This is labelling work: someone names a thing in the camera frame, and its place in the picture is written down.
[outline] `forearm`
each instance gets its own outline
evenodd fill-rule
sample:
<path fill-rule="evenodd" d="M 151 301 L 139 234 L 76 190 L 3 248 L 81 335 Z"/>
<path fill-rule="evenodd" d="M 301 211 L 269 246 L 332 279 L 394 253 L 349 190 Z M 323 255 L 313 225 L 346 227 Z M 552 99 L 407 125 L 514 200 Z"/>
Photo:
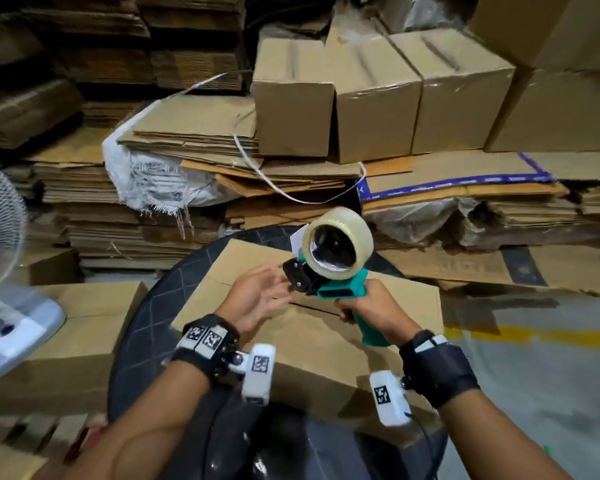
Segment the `forearm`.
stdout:
<path fill-rule="evenodd" d="M 134 405 L 70 469 L 68 480 L 154 480 L 182 439 L 209 379 L 172 362 Z"/>
<path fill-rule="evenodd" d="M 478 389 L 439 409 L 472 480 L 568 480 L 571 477 Z"/>

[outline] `person's left arm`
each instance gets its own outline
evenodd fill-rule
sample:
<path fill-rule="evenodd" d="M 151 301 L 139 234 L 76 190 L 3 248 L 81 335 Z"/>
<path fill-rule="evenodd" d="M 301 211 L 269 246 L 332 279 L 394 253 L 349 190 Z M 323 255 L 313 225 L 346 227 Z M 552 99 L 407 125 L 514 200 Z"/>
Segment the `person's left arm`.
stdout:
<path fill-rule="evenodd" d="M 236 279 L 216 315 L 239 334 L 291 302 L 278 266 L 261 266 Z M 92 450 L 68 469 L 66 480 L 154 480 L 172 457 L 184 429 L 209 391 L 210 380 L 188 362 L 168 364 L 149 389 L 108 428 Z"/>

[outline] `roll of clear tape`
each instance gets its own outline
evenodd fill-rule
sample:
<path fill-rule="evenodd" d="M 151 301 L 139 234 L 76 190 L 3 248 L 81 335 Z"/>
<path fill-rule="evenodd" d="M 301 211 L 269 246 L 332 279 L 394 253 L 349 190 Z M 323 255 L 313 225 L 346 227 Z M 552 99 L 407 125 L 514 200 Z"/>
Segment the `roll of clear tape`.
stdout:
<path fill-rule="evenodd" d="M 339 229 L 351 241 L 356 253 L 353 266 L 336 266 L 314 257 L 313 251 L 317 247 L 315 233 L 322 226 Z M 330 280 L 347 280 L 358 274 L 373 254 L 374 238 L 362 217 L 352 209 L 336 207 L 309 224 L 303 236 L 302 250 L 307 265 L 316 273 Z"/>

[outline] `gray concrete floor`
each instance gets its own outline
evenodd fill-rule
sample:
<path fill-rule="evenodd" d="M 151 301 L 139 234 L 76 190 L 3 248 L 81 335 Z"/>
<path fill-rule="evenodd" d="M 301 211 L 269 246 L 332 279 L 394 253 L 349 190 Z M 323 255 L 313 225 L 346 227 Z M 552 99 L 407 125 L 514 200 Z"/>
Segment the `gray concrete floor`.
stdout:
<path fill-rule="evenodd" d="M 90 273 L 87 282 L 142 280 L 155 273 Z M 509 292 L 446 293 L 447 337 L 469 357 L 480 386 L 576 479 L 600 480 L 600 298 Z M 449 443 L 440 480 L 468 475 Z"/>

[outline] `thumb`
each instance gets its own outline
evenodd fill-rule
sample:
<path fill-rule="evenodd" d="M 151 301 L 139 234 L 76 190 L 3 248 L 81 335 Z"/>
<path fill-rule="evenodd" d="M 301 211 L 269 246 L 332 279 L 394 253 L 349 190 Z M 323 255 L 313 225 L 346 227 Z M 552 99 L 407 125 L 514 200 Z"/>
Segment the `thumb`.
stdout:
<path fill-rule="evenodd" d="M 358 307 L 358 298 L 340 298 L 333 304 L 341 310 L 355 310 Z"/>

